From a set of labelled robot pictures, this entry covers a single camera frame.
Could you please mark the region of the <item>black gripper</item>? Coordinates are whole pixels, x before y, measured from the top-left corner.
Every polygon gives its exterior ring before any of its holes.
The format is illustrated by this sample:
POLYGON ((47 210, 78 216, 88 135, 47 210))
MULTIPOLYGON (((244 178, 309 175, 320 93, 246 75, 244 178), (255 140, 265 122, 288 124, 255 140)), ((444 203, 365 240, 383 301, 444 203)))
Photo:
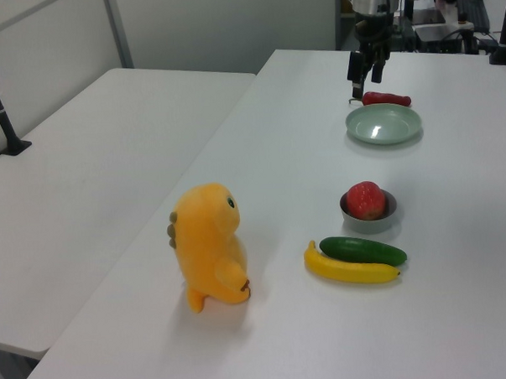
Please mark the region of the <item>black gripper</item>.
POLYGON ((363 97, 363 61, 365 56, 372 67, 372 83, 381 83, 385 61, 389 60, 392 43, 394 15, 380 13, 374 16, 355 13, 354 33, 359 41, 359 51, 351 52, 347 79, 352 84, 352 97, 363 97))

